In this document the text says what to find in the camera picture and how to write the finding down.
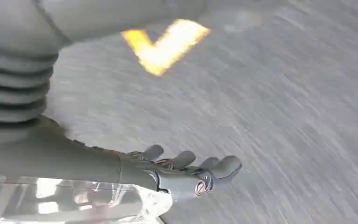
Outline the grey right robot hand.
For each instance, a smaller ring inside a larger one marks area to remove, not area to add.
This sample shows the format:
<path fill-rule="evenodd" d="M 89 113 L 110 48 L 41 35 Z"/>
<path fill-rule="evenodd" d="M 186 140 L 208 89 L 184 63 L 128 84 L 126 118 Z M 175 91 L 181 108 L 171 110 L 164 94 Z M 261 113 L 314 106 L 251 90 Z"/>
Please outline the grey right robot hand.
<path fill-rule="evenodd" d="M 190 151 L 160 160 L 157 145 L 132 154 L 89 147 L 43 113 L 65 47 L 175 19 L 211 27 L 245 7 L 243 0 L 0 0 L 0 175 L 136 184 L 190 197 L 230 182 L 242 167 L 236 156 L 193 167 Z"/>

